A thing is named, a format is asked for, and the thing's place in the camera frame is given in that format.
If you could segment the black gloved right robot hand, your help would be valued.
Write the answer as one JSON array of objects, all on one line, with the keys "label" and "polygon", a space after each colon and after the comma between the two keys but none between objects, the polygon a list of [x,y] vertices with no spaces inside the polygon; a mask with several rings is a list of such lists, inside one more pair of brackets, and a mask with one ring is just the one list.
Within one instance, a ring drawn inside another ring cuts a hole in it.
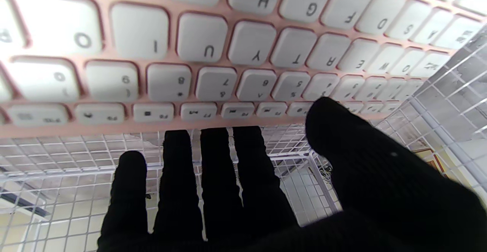
[{"label": "black gloved right robot hand", "polygon": [[167,131],[153,233],[147,165],[127,151],[111,185],[99,252],[485,252],[486,210],[469,188],[328,97],[306,117],[311,148],[332,166],[342,210],[299,226],[258,126],[202,129],[199,208],[188,131]]}]

